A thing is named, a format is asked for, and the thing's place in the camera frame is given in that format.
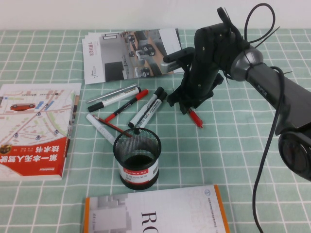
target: table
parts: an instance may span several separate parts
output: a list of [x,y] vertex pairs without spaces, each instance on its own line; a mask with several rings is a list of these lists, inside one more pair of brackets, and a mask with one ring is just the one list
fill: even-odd
[[[168,93],[182,75],[84,85],[81,31],[0,32],[0,84],[82,82],[81,99],[61,181],[0,182],[0,233],[77,233],[83,225],[85,197],[129,193],[119,179],[112,146],[86,120],[86,100],[137,82],[150,91]],[[182,47],[194,47],[195,30],[180,30]],[[249,40],[264,30],[249,30]],[[287,71],[286,76],[311,90],[311,30],[280,29],[260,45],[265,63]],[[127,129],[140,100],[113,124]],[[117,106],[97,114],[105,118]],[[229,80],[215,90],[197,114],[198,129],[189,116],[166,102],[148,128],[162,142],[160,176],[149,190],[218,184],[231,231],[257,232],[253,221],[252,184],[274,110],[248,83]],[[272,141],[257,194],[257,210],[265,232],[311,232],[311,184],[291,173]]]

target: black mesh pen holder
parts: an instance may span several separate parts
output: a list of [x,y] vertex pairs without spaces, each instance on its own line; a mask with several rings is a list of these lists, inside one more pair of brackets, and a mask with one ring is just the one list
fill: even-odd
[[124,131],[117,137],[113,153],[118,161],[121,181],[128,188],[143,190],[158,179],[161,142],[154,132],[144,128]]

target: marker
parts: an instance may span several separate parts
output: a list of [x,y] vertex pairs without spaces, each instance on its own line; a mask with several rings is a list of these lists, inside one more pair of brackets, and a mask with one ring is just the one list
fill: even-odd
[[91,114],[87,114],[86,118],[112,145],[115,143],[115,137],[112,136],[98,120],[96,120]]
[[165,91],[163,91],[162,94],[160,95],[160,97],[155,101],[155,103],[151,106],[149,111],[146,113],[146,115],[143,117],[143,119],[137,125],[137,128],[144,128],[147,125],[148,121],[154,115],[154,113],[159,108],[160,104],[163,102],[163,100],[166,98],[166,96],[167,96],[167,93]]
[[88,111],[90,113],[94,112],[94,111],[99,110],[101,108],[104,108],[104,107],[106,107],[108,105],[111,105],[112,103],[118,102],[119,100],[123,100],[123,99],[125,99],[125,98],[127,98],[129,96],[138,94],[140,91],[141,91],[140,87],[135,87],[135,88],[130,89],[130,90],[126,91],[126,92],[119,93],[116,96],[113,96],[113,97],[111,97],[109,99],[106,99],[104,101],[101,101],[99,103],[91,105],[87,109],[88,109]]
[[130,90],[130,89],[133,89],[133,88],[135,88],[135,87],[137,87],[137,84],[132,84],[132,85],[127,86],[127,87],[122,87],[122,88],[120,88],[120,89],[117,89],[117,90],[108,92],[108,93],[104,94],[103,96],[99,96],[98,98],[91,99],[91,100],[87,101],[87,103],[91,103],[91,102],[93,102],[93,101],[96,101],[96,100],[99,100],[99,99],[102,99],[102,98],[107,98],[107,97],[109,97],[109,96],[113,96],[113,95],[116,95],[116,94],[118,94],[118,93],[125,92],[125,91]]
[[190,114],[190,117],[192,118],[194,123],[198,127],[203,128],[203,121],[199,118],[199,116],[191,108],[188,110],[188,113]]
[[115,116],[123,112],[125,109],[127,109],[129,106],[134,104],[137,100],[140,100],[144,96],[148,94],[148,90],[143,90],[142,92],[138,93],[134,98],[132,98],[130,101],[128,101],[125,105],[123,105],[121,108],[116,110],[113,114],[111,114],[109,117],[105,119],[106,122],[112,120]]
[[160,86],[157,88],[155,93],[151,96],[150,100],[140,109],[140,111],[135,115],[135,117],[128,123],[128,127],[133,128],[137,123],[139,123],[147,111],[151,108],[157,98],[162,94],[164,89]]

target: red marker cap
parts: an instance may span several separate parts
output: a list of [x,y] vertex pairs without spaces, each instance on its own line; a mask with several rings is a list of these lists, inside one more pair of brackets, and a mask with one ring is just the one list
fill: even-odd
[[189,109],[188,112],[190,113],[190,117],[195,122],[195,124],[198,127],[203,128],[203,121],[199,118],[199,116],[192,109]]
[[116,115],[113,113],[113,114],[111,114],[109,117],[107,117],[107,118],[105,119],[105,121],[106,121],[106,122],[109,122],[109,121],[112,120],[115,116],[116,116]]
[[143,91],[139,92],[139,93],[135,96],[135,98],[136,98],[137,100],[140,100],[141,98],[143,98],[143,97],[146,96],[147,94],[148,94],[148,90],[146,89],[146,90],[143,90]]

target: map illustration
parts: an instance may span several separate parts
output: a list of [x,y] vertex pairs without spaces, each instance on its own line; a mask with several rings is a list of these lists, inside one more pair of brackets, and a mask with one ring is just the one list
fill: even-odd
[[72,90],[10,91],[0,97],[0,145],[31,146],[67,137]]

